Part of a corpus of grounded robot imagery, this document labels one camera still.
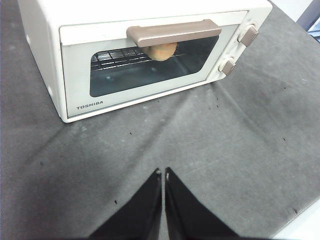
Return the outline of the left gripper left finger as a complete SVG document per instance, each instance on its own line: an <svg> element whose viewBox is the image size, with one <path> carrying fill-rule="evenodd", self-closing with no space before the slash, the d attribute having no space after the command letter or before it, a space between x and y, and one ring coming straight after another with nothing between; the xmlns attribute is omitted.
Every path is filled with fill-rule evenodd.
<svg viewBox="0 0 320 240"><path fill-rule="evenodd" d="M96 229L90 240L157 240L162 214L162 173L156 168L132 198Z"/></svg>

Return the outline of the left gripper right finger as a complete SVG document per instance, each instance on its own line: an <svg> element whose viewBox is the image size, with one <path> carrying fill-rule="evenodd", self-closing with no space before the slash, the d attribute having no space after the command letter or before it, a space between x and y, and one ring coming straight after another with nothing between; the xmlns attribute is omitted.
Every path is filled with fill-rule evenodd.
<svg viewBox="0 0 320 240"><path fill-rule="evenodd" d="M170 167L165 169L165 213L171 240L213 240L239 236L207 209Z"/></svg>

